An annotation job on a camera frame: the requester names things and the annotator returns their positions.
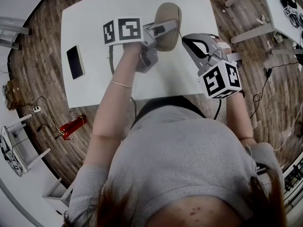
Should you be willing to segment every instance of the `gold bracelet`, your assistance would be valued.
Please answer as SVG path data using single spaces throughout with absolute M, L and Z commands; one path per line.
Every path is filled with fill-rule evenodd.
M 125 85 L 125 84 L 122 84 L 122 83 L 119 83 L 119 82 L 116 82 L 116 81 L 113 81 L 113 80 L 110 80 L 112 83 L 115 83 L 115 84 L 117 84 L 117 85 L 120 85 L 120 86 L 123 86 L 123 87 L 126 87 L 126 88 L 130 88 L 130 89 L 132 89 L 133 87 L 131 87 L 131 86 L 128 86 L 128 85 Z

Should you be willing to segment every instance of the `hand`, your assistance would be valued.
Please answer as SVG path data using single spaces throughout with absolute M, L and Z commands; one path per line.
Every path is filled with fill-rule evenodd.
M 225 42 L 225 41 L 223 41 L 222 39 L 215 39 L 215 41 L 216 41 L 217 43 L 219 43 L 219 42 Z M 232 50 L 231 50 L 231 49 L 224 49 L 224 53 L 225 53 L 226 55 L 232 54 Z
M 140 42 L 132 42 L 125 44 L 124 53 L 139 55 L 141 51 L 142 51 L 142 45 Z

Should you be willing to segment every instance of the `gray t-shirt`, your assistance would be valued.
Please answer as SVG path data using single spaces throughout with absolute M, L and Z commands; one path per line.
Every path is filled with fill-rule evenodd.
M 283 174 L 268 143 L 243 147 L 224 124 L 203 119 L 181 107 L 156 109 L 132 128 L 113 158 L 109 172 L 83 166 L 76 177 L 69 217 L 88 226 L 98 195 L 111 183 L 117 199 L 130 191 L 127 216 L 132 227 L 143 227 L 167 204 L 192 195 L 209 195 L 228 203 L 243 220 L 251 217 L 246 204 L 256 163 Z M 270 181 L 259 176 L 266 189 Z

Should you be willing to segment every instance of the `power strip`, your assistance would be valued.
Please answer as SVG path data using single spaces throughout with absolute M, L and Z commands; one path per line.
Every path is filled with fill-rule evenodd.
M 41 108 L 39 106 L 34 107 L 34 113 L 37 113 L 37 112 L 40 112 L 40 111 L 41 111 Z

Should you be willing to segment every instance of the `brown hair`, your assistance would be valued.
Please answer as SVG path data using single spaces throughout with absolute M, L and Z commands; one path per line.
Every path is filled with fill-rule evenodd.
M 267 196 L 258 178 L 250 179 L 250 194 L 247 200 L 254 215 L 242 224 L 242 227 L 286 227 L 286 217 L 283 204 L 282 188 L 278 174 L 273 170 L 267 170 L 271 180 L 272 188 Z M 116 202 L 112 186 L 106 187 L 99 196 L 97 207 L 96 227 L 128 227 L 131 221 L 126 221 L 124 210 L 126 208 L 129 194 L 121 201 Z M 64 215 L 64 226 L 72 227 L 68 216 Z

